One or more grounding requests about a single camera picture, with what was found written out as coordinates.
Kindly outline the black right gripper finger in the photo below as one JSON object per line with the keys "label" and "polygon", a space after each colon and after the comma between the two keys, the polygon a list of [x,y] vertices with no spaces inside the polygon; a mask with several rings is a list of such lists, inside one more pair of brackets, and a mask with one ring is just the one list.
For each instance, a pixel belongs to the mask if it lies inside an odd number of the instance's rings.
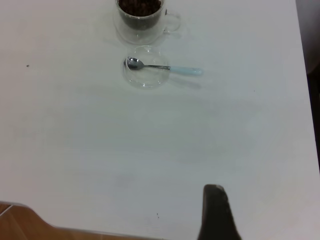
{"label": "black right gripper finger", "polygon": [[221,185],[203,188],[202,219],[199,240],[240,240],[228,195]]}

